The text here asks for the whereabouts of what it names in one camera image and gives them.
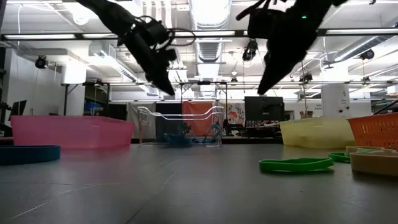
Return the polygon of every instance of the black monitor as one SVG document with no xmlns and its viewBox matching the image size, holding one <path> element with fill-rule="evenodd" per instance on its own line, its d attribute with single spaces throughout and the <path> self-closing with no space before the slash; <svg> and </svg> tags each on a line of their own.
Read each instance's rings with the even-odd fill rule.
<svg viewBox="0 0 398 224">
<path fill-rule="evenodd" d="M 245 96 L 246 121 L 284 121 L 283 97 Z"/>
<path fill-rule="evenodd" d="M 11 120 L 11 116 L 23 115 L 25 106 L 26 106 L 26 100 L 22 100 L 22 101 L 15 102 L 14 104 L 12 104 L 12 109 L 11 109 L 10 117 L 8 118 L 8 120 L 9 121 Z"/>
</svg>

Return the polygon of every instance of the clear plastic basket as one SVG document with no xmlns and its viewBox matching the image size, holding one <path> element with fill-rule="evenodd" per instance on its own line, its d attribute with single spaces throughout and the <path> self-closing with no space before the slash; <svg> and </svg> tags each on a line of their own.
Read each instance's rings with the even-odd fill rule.
<svg viewBox="0 0 398 224">
<path fill-rule="evenodd" d="M 160 114 L 144 106 L 137 109 L 140 144 L 170 147 L 221 145 L 222 106 L 214 106 L 203 114 Z"/>
</svg>

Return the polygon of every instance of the table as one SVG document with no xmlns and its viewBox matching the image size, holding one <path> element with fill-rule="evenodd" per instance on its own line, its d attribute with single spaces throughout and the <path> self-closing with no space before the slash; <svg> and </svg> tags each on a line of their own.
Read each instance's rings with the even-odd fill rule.
<svg viewBox="0 0 398 224">
<path fill-rule="evenodd" d="M 279 144 L 63 151 L 0 167 L 0 223 L 396 223 L 398 180 L 262 174 L 258 160 L 326 156 Z"/>
</svg>

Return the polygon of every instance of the hanging cable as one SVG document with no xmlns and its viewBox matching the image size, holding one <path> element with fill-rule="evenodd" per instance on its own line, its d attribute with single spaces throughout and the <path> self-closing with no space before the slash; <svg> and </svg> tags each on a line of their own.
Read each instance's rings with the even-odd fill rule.
<svg viewBox="0 0 398 224">
<path fill-rule="evenodd" d="M 304 73 L 304 64 L 303 61 L 301 61 L 301 71 L 303 73 L 303 94 L 304 94 L 304 105 L 305 105 L 305 115 L 308 115 L 307 111 L 307 97 L 305 97 L 305 73 Z"/>
<path fill-rule="evenodd" d="M 33 114 L 33 110 L 34 110 L 34 105 L 35 105 L 37 79 L 38 79 L 38 77 L 39 77 L 39 69 L 36 68 L 36 70 L 37 70 L 37 72 L 36 72 L 35 87 L 33 88 L 32 103 L 30 104 L 30 115 L 34 115 L 34 114 Z"/>
</svg>

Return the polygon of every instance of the blue plastic object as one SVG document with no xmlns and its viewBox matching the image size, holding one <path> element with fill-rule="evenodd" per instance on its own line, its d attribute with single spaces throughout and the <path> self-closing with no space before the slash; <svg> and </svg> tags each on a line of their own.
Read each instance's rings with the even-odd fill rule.
<svg viewBox="0 0 398 224">
<path fill-rule="evenodd" d="M 0 146 L 0 165 L 48 162 L 60 158 L 60 146 Z"/>
<path fill-rule="evenodd" d="M 214 133 L 213 137 L 207 139 L 207 135 L 212 129 L 215 130 L 215 133 Z M 167 134 L 167 133 L 165 133 L 164 138 L 166 139 L 168 146 L 191 147 L 193 142 L 206 144 L 206 143 L 210 143 L 210 142 L 214 141 L 221 134 L 221 130 L 220 130 L 220 126 L 218 124 L 213 124 L 212 126 L 210 126 L 209 130 L 205 134 L 204 139 L 199 139 L 192 132 L 188 132 L 188 133 L 191 133 L 192 136 L 187 136 L 186 134 Z"/>
</svg>

